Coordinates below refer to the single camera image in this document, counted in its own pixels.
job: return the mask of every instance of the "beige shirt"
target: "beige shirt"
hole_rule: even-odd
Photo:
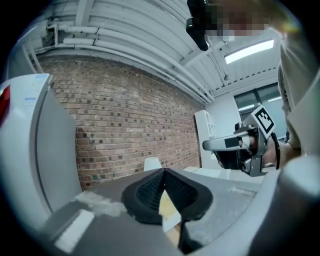
[[[278,88],[282,97],[285,121],[290,133],[288,143],[294,149],[299,149],[301,148],[300,140],[287,116],[311,86],[319,63],[302,32],[289,34],[285,39],[282,39],[280,59]]]

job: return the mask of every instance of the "ceiling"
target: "ceiling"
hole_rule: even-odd
[[[30,25],[37,25],[30,38],[38,54],[118,60],[167,80],[204,104],[247,85],[277,80],[280,40],[275,32],[227,43],[211,36],[209,50],[201,51],[186,33],[188,18],[187,0],[54,0]],[[272,49],[226,64],[225,55],[268,39],[275,39]]]

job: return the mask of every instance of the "black wrist strap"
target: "black wrist strap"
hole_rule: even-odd
[[[280,146],[279,146],[279,142],[277,139],[277,136],[274,132],[271,133],[271,138],[274,141],[274,145],[275,145],[275,156],[276,156],[276,170],[279,169],[279,165],[280,165]]]

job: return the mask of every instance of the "ceiling light fixture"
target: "ceiling light fixture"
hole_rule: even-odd
[[[228,55],[224,56],[224,58],[225,58],[226,63],[229,64],[231,62],[237,61],[237,60],[244,58],[246,56],[249,56],[251,54],[256,54],[258,52],[261,52],[261,51],[264,51],[267,49],[271,49],[274,47],[274,43],[275,43],[275,40],[268,40],[265,42],[260,42],[258,44],[254,44],[254,45],[251,45],[251,46],[246,47],[244,49],[241,49],[241,50],[235,51],[231,54],[228,54]]]
[[[280,97],[276,97],[276,98],[269,99],[268,102],[274,102],[274,101],[280,100],[280,99],[281,99],[281,96],[280,96]]]
[[[239,110],[239,111],[242,111],[242,110],[248,110],[248,109],[253,108],[254,106],[255,106],[255,105],[254,105],[254,104],[252,104],[252,105],[249,105],[249,106],[241,107],[241,108],[239,108],[238,110]]]

